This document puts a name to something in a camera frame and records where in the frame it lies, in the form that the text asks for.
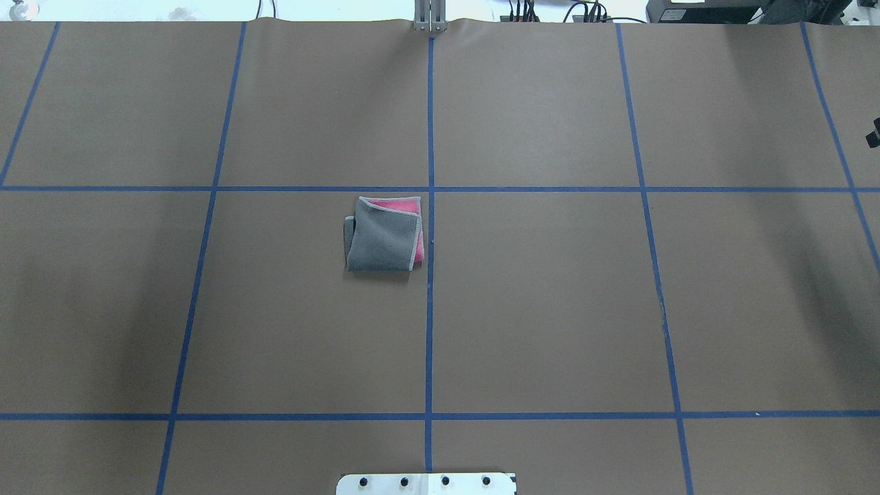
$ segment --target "wire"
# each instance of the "wire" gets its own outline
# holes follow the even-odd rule
[[[525,22],[538,22],[535,16],[535,0],[525,0]]]
[[[587,16],[587,8],[588,8],[588,7],[587,7],[587,3],[586,3],[586,2],[574,2],[574,3],[571,4],[571,6],[568,8],[568,12],[565,12],[565,17],[562,19],[562,22],[563,22],[563,23],[564,23],[565,21],[568,20],[568,16],[571,15],[571,11],[573,11],[573,10],[575,9],[575,7],[578,6],[578,5],[583,5],[583,16],[584,16],[584,17]]]
[[[606,20],[634,20],[635,22],[641,22],[642,24],[648,24],[647,22],[641,20],[640,18],[603,18],[598,22],[605,22]]]
[[[578,5],[583,5],[583,22],[602,22],[602,20],[608,16],[608,9],[600,2],[594,0],[577,0],[568,8],[568,12],[565,13],[565,18],[562,19],[562,22],[568,20],[568,16],[571,15],[571,12]]]
[[[826,0],[826,2],[825,2],[825,8],[822,9],[822,15],[820,15],[819,18],[816,19],[816,22],[818,22],[819,24],[824,24],[824,23],[825,23],[822,19],[824,19],[824,18],[825,18],[825,14],[828,13],[828,7],[831,6],[831,2],[832,2],[832,0]]]
[[[263,11],[263,0],[257,3],[257,15],[254,18],[260,18],[260,12]],[[278,18],[278,9],[275,7],[275,0],[272,0],[272,18]]]

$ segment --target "blue tape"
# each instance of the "blue tape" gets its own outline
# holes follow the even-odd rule
[[[880,410],[715,410],[683,412],[685,419],[732,419],[762,417],[880,417]]]
[[[600,421],[621,419],[761,419],[766,417],[880,417],[880,410],[694,410],[622,412],[435,412],[432,421]],[[424,421],[421,412],[178,413],[175,421]],[[170,414],[3,412],[0,421],[168,421]]]
[[[220,135],[220,145],[217,148],[217,160],[214,168],[214,180],[211,187],[211,196],[208,200],[208,212],[205,215],[205,226],[202,231],[202,244],[199,247],[199,258],[195,266],[193,292],[189,300],[189,313],[187,314],[187,326],[183,334],[183,345],[180,349],[180,362],[177,366],[177,378],[174,382],[174,395],[172,397],[171,415],[168,418],[168,429],[165,433],[165,447],[162,451],[162,463],[159,466],[159,476],[156,483],[156,494],[162,495],[165,489],[165,475],[168,471],[168,460],[171,457],[171,446],[174,439],[174,426],[177,421],[177,409],[180,405],[180,390],[183,387],[183,374],[187,369],[187,354],[189,353],[190,337],[193,334],[193,321],[195,319],[195,304],[199,299],[199,289],[202,286],[202,270],[205,265],[205,253],[208,251],[208,239],[211,232],[211,221],[214,218],[214,206],[217,197],[217,185],[220,183],[220,172],[223,169],[223,158],[226,146],[226,135],[229,133],[229,121],[232,117],[232,105],[235,102],[235,90],[238,84],[238,70],[241,66],[241,54],[245,46],[245,34],[247,23],[241,23],[241,32],[238,35],[238,50],[235,55],[235,67],[232,70],[232,81],[229,88],[229,98],[226,101],[226,115],[224,117],[223,131]]]
[[[849,190],[853,195],[853,203],[855,210],[859,215],[859,221],[862,223],[862,230],[865,232],[865,239],[868,240],[868,249],[871,257],[874,258],[874,268],[880,274],[880,255],[877,254],[877,248],[874,244],[874,237],[871,235],[871,229],[868,227],[868,220],[865,218],[865,212],[862,209],[862,201],[859,200],[858,190],[855,188],[853,175],[850,173],[847,156],[843,153],[843,146],[840,144],[840,136],[838,136],[837,128],[834,126],[834,119],[831,117],[831,110],[828,108],[828,101],[825,99],[825,92],[822,91],[822,82],[819,80],[819,73],[816,69],[816,60],[813,58],[813,50],[810,47],[810,36],[807,35],[807,25],[801,21],[801,36],[803,37],[803,47],[807,50],[807,59],[810,61],[810,71],[813,73],[813,83],[816,85],[816,92],[819,96],[819,103],[822,104],[822,111],[825,112],[825,119],[828,121],[828,129],[831,130],[831,136],[834,139],[834,148],[837,149],[837,156],[840,158],[840,165],[843,167],[843,174],[847,177]]]
[[[751,186],[435,186],[437,193],[846,193],[851,188],[784,188]],[[210,192],[212,186],[0,186],[10,192]],[[219,192],[430,192],[424,186],[217,186]],[[880,188],[856,188],[876,193]]]
[[[181,413],[178,421],[422,421],[425,415],[414,413],[250,413],[209,414]]]
[[[58,38],[58,31],[61,29],[61,23],[56,22],[55,28],[52,29],[52,36],[49,37],[49,43],[46,45],[46,52],[43,53],[43,60],[40,62],[40,69],[37,70],[37,77],[33,79],[31,92],[27,95],[25,109],[21,112],[21,118],[18,119],[18,126],[15,128],[15,135],[12,136],[12,143],[9,146],[9,152],[6,153],[6,160],[3,163],[3,170],[0,171],[0,186],[6,181],[6,174],[9,173],[9,167],[12,165],[12,157],[15,156],[15,149],[18,148],[18,140],[21,138],[21,132],[25,129],[27,115],[31,113],[31,105],[33,97],[37,95],[37,88],[40,87],[40,81],[43,79],[43,72],[46,71],[46,65],[49,62],[49,54],[55,46],[55,40]]]
[[[627,97],[627,112],[629,114],[629,130],[633,138],[633,153],[635,155],[635,168],[639,175],[639,187],[642,189],[642,210],[645,217],[645,228],[648,234],[648,247],[651,253],[651,266],[654,269],[654,285],[657,299],[660,301],[660,312],[663,319],[663,333],[666,345],[666,364],[669,368],[669,382],[672,388],[672,405],[675,408],[676,426],[678,427],[678,446],[681,450],[681,465],[685,476],[685,488],[687,495],[693,495],[693,479],[691,477],[691,462],[687,453],[687,439],[685,436],[685,421],[681,416],[681,399],[678,395],[678,379],[675,374],[675,358],[672,355],[672,339],[669,333],[669,319],[666,315],[666,302],[663,293],[663,280],[660,278],[660,264],[657,260],[656,243],[654,242],[654,226],[651,222],[651,211],[648,204],[648,191],[645,188],[645,173],[642,167],[642,150],[639,146],[639,132],[635,126],[635,111],[633,108],[633,96],[629,87],[629,74],[627,71],[627,56],[623,45],[623,33],[620,25],[614,25],[617,32],[617,45],[620,52],[620,71],[623,75],[623,89]]]
[[[209,192],[211,186],[2,186],[10,192]]]
[[[675,419],[675,412],[436,412],[435,421],[576,421]]]
[[[425,303],[425,472],[434,469],[434,37],[428,38],[428,287]]]
[[[99,412],[0,412],[0,421],[168,421],[167,414]]]

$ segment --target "gray towel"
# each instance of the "gray towel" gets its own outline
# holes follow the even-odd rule
[[[343,230],[348,271],[412,270],[424,251],[421,200],[358,197]]]

